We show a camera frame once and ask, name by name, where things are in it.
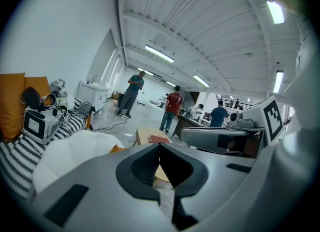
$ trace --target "black and white striped fabric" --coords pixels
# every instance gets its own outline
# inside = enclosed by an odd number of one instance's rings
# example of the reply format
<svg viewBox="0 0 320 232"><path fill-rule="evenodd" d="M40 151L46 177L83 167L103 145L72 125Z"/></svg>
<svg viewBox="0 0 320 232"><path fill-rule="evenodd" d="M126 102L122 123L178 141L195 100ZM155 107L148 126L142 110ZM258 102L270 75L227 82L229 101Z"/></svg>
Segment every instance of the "black and white striped fabric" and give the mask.
<svg viewBox="0 0 320 232"><path fill-rule="evenodd" d="M75 110L81 102L74 98ZM66 138L86 126L86 119L70 116L67 127L61 125L51 140ZM34 169L46 147L23 134L15 142L0 142L0 172L9 188L23 198L28 196Z"/></svg>

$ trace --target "teal shirt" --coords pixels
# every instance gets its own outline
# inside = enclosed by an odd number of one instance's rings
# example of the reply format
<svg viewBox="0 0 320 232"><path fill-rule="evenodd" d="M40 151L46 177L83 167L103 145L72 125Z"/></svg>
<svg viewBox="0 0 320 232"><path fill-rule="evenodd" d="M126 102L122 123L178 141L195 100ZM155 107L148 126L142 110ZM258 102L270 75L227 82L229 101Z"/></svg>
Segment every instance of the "teal shirt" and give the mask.
<svg viewBox="0 0 320 232"><path fill-rule="evenodd" d="M142 86L144 85L145 81L143 79L139 79L138 75L133 75L130 78L131 81L133 82L140 82L142 84ZM129 85L129 89L133 90L133 91L139 91L140 89L140 85L138 84L130 84Z"/></svg>

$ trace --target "floor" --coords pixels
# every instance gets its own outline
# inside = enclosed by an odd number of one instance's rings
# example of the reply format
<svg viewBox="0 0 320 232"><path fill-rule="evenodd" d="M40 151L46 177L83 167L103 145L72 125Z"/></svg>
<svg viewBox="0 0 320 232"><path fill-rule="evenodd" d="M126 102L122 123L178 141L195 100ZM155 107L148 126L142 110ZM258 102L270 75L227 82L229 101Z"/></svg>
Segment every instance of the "floor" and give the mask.
<svg viewBox="0 0 320 232"><path fill-rule="evenodd" d="M159 110L156 106L151 106L149 104L145 104L143 106L135 103L130 112L131 119L124 118L123 115L126 113L125 110L123 110L122 115L117 116L117 110L117 100L108 99L105 107L94 114L91 124L96 132L115 136L120 140L123 146L127 148L132 147L135 142L136 130L138 127L152 127L159 129L164 114L163 110ZM184 144L176 135L172 137L177 123L178 119L175 117L167 136L173 143L187 147L187 145ZM153 187L160 193L161 210L171 220L175 196L173 187L170 183L163 181L158 181Z"/></svg>
<svg viewBox="0 0 320 232"><path fill-rule="evenodd" d="M118 140L120 140L124 147L132 147L136 140L135 136L138 127L151 127L159 129L162 117L164 115L163 110L159 110L159 108L153 107L149 104L145 104L143 106L135 103L130 112L130 119L124 118L124 114L126 113L125 110L122 111L122 115L117 116L117 110L117 100L108 99L108 102L105 104L104 108L93 115L91 125L95 131L97 130L97 132L115 136ZM176 135L172 137L177 123L178 119L175 117L172 121L170 131L167 136L173 143L187 147L187 145L184 144Z"/></svg>

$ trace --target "fluorescent light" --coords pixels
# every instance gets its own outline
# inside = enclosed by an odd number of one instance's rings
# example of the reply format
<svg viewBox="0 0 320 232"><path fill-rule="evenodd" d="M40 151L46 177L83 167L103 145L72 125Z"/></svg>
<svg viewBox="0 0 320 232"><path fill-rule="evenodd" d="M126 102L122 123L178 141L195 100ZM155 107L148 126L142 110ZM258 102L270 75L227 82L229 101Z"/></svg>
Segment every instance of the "fluorescent light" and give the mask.
<svg viewBox="0 0 320 232"><path fill-rule="evenodd" d="M156 49L154 49L154 48L152 48L152 47L150 47L150 46L148 46L148 45L146 45L144 48L145 48L146 50L154 53L155 55L157 55L157 56L159 56L159 57L161 57L161 58L169 61L170 63L173 63L173 62L174 62L174 59L172 59L171 57L168 57L167 55L165 55L164 53L160 52L159 50L156 50Z"/></svg>
<svg viewBox="0 0 320 232"><path fill-rule="evenodd" d="M280 86L281 86L283 78L284 78L284 72L283 71L277 71L276 72L276 79L275 79L273 93L278 93L279 92L279 89L280 89Z"/></svg>
<svg viewBox="0 0 320 232"><path fill-rule="evenodd" d="M210 87L210 85L209 85L207 82L205 82L203 79L201 79L198 75L194 75L193 77L194 77L197 81L199 81L200 83L202 83L204 86Z"/></svg>
<svg viewBox="0 0 320 232"><path fill-rule="evenodd" d="M275 2L266 2L269 6L273 21L275 24L283 24L285 22L282 8Z"/></svg>
<svg viewBox="0 0 320 232"><path fill-rule="evenodd" d="M171 86L174 86L175 87L175 84L172 84L171 82L167 82L169 85Z"/></svg>
<svg viewBox="0 0 320 232"><path fill-rule="evenodd" d="M152 74L151 72L148 72L148 71L146 71L146 70L145 70L145 73L146 73L146 74L149 74L149 75L151 75L151 76L154 75L154 74Z"/></svg>
<svg viewBox="0 0 320 232"><path fill-rule="evenodd" d="M139 71L144 71L146 74L149 74L149 75L151 75L151 76L154 75L154 74L152 74L151 72L148 72L148 71L146 71L146 70L144 70L144 69L141 69L141 68L138 68L138 70L139 70Z"/></svg>

